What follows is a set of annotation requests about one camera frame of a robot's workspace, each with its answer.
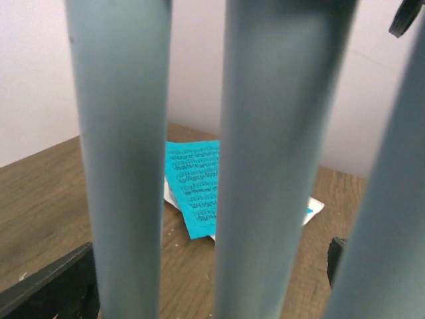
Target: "wooden table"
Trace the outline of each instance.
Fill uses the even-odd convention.
[[[170,141],[211,139],[169,125]],[[364,179],[319,168],[313,197],[325,208],[304,227],[282,318],[321,317],[331,292],[327,248],[333,236],[349,235],[365,185]],[[78,138],[0,169],[0,291],[90,240]],[[213,282],[214,242],[191,241],[182,215],[166,203],[161,318],[210,318]]]

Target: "gray metal bar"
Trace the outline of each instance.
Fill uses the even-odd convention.
[[[168,0],[67,0],[102,318],[158,318]]]
[[[325,319],[425,316],[425,25]]]
[[[214,317],[277,319],[355,0],[228,0]]]

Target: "paper sheet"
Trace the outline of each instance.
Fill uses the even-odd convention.
[[[164,199],[183,213],[191,239],[211,236],[215,240],[218,148],[219,141],[167,142]],[[310,197],[303,225],[323,206]]]

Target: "blue paper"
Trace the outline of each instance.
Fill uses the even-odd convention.
[[[167,142],[165,175],[191,239],[215,234],[219,141]]]

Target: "black object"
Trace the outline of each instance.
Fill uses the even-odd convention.
[[[97,319],[99,309],[91,243],[0,293],[0,319]]]
[[[327,250],[327,278],[329,279],[331,287],[335,280],[338,264],[341,260],[346,244],[347,240],[339,237],[333,237],[329,244],[329,248]]]
[[[404,0],[398,8],[389,32],[401,37],[411,26],[422,8],[422,0]]]

